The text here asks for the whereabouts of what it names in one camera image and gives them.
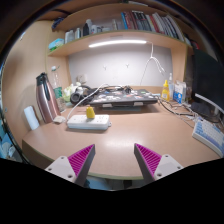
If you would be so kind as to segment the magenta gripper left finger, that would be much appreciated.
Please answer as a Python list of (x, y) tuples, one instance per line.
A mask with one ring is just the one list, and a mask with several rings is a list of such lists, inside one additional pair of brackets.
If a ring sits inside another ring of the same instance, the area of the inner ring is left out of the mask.
[(94, 156), (95, 145), (92, 144), (68, 157), (60, 156), (46, 168), (46, 171), (83, 186)]

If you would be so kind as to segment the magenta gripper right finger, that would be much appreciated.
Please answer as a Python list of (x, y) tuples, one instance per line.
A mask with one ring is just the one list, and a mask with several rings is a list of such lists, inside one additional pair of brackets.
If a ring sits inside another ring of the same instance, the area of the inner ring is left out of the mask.
[(169, 154), (160, 155), (137, 143), (134, 144), (134, 155), (146, 184), (183, 169)]

